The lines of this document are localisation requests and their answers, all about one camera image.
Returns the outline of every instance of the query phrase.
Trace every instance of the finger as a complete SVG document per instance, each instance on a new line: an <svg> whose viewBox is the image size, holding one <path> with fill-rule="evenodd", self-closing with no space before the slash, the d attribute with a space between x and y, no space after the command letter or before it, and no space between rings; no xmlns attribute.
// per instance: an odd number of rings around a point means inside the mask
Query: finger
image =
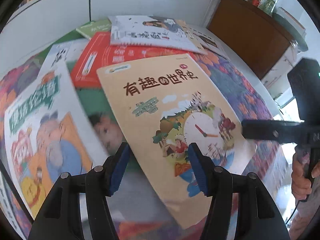
<svg viewBox="0 0 320 240"><path fill-rule="evenodd" d="M299 188L311 188L311 181L305 177L297 176L294 172L291 174L292 184L296 184Z"/></svg>
<svg viewBox="0 0 320 240"><path fill-rule="evenodd" d="M298 195L298 194L296 194L295 192L292 192L292 195L294 196L294 198L295 198L296 200L304 200L304 199L307 198L307 195Z"/></svg>
<svg viewBox="0 0 320 240"><path fill-rule="evenodd" d="M292 172L295 173L297 176L303 176L303 166L298 161L292 162Z"/></svg>
<svg viewBox="0 0 320 240"><path fill-rule="evenodd" d="M316 178L320 175L320 162L318 162L316 164L316 166L313 168L312 172L311 172L311 176L313 178Z"/></svg>
<svg viewBox="0 0 320 240"><path fill-rule="evenodd" d="M291 185L292 192L294 192L297 195L309 195L311 194L312 189L311 188L300 188L296 184Z"/></svg>

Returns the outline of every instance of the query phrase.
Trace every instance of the wooden cabinet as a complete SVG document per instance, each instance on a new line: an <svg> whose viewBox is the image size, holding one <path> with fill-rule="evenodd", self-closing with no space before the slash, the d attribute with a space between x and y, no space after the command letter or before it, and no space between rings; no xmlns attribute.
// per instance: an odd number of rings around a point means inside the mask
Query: wooden cabinet
<svg viewBox="0 0 320 240"><path fill-rule="evenodd" d="M262 79L294 40L272 17L245 0L220 0L209 31Z"/></svg>

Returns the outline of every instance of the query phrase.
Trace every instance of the red book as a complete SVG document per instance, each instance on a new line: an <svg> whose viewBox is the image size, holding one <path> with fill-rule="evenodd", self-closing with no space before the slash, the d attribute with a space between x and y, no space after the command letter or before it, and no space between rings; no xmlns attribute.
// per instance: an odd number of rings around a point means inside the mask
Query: red book
<svg viewBox="0 0 320 240"><path fill-rule="evenodd" d="M111 46L110 36L110 32L97 32L85 47L70 74L76 88L101 88L97 75L101 67L142 58L188 53L160 47Z"/></svg>

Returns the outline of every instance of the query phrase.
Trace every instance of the clock hand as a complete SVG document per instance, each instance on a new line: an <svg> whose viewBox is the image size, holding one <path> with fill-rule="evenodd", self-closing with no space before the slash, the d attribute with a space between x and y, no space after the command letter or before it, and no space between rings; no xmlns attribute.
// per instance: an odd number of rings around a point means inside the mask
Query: clock hand
<svg viewBox="0 0 320 240"><path fill-rule="evenodd" d="M197 126L197 125L195 124L195 127L199 130L199 132L200 132L204 137L207 136L207 134L206 134L204 131L202 131L199 126Z"/></svg>
<svg viewBox="0 0 320 240"><path fill-rule="evenodd" d="M207 133L207 137L218 137L218 135Z"/></svg>

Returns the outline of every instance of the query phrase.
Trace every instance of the clock illustration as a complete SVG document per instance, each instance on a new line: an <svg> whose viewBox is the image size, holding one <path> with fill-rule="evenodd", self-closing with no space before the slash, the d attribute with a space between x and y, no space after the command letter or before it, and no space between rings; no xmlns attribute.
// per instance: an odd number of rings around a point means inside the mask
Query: clock illustration
<svg viewBox="0 0 320 240"><path fill-rule="evenodd" d="M215 150L222 149L224 146L219 132L219 128L213 126L213 119L202 112L193 112L189 115L183 127L186 144L197 143L202 154L211 159L213 159Z"/></svg>

